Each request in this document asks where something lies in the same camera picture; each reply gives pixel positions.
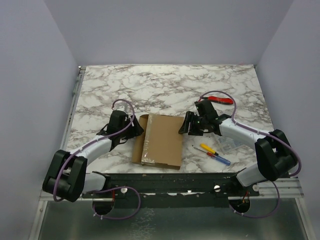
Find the red black utility knife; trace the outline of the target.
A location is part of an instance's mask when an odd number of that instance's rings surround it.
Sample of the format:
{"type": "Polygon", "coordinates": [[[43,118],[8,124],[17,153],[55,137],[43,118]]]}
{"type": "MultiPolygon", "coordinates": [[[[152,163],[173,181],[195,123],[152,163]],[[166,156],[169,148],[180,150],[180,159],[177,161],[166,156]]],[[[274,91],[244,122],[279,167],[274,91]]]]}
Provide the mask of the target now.
{"type": "Polygon", "coordinates": [[[216,97],[216,96],[205,97],[205,96],[202,96],[199,98],[199,101],[202,101],[202,100],[209,100],[210,102],[222,104],[222,105],[233,105],[234,104],[233,100],[228,97],[216,97]]]}

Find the brown cardboard express box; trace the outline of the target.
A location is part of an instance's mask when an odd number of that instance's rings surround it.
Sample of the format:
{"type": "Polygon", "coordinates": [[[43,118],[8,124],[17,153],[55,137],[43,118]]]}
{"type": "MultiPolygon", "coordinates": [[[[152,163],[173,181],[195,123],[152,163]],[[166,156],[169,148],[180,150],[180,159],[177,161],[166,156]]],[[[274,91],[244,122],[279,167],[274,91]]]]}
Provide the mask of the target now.
{"type": "Polygon", "coordinates": [[[135,138],[132,162],[143,166],[179,170],[182,165],[184,118],[144,114],[138,120],[142,135],[135,138]]]}

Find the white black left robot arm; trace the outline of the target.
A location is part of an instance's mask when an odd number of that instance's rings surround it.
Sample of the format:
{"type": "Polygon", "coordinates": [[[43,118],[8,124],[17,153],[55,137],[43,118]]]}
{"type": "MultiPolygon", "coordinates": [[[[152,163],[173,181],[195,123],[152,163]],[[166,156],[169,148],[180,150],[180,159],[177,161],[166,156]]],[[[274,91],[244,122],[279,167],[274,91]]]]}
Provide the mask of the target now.
{"type": "Polygon", "coordinates": [[[60,149],[53,155],[42,190],[52,194],[57,202],[75,202],[88,192],[94,192],[101,198],[106,197],[111,190],[107,175],[97,171],[89,173],[87,166],[143,132],[134,114],[114,110],[109,123],[91,141],[71,151],[60,149]]]}

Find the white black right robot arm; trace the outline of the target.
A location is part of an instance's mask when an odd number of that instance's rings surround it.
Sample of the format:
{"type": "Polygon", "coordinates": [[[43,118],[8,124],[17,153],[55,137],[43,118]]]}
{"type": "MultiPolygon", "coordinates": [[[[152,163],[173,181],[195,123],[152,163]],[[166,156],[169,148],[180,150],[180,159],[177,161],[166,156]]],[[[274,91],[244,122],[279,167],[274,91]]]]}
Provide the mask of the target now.
{"type": "Polygon", "coordinates": [[[248,186],[261,181],[275,181],[287,174],[299,161],[286,135],[281,130],[271,132],[240,124],[227,114],[218,115],[210,100],[194,103],[198,114],[187,111],[179,134],[202,136],[214,133],[232,138],[255,150],[257,163],[238,172],[229,189],[240,196],[248,186]]]}

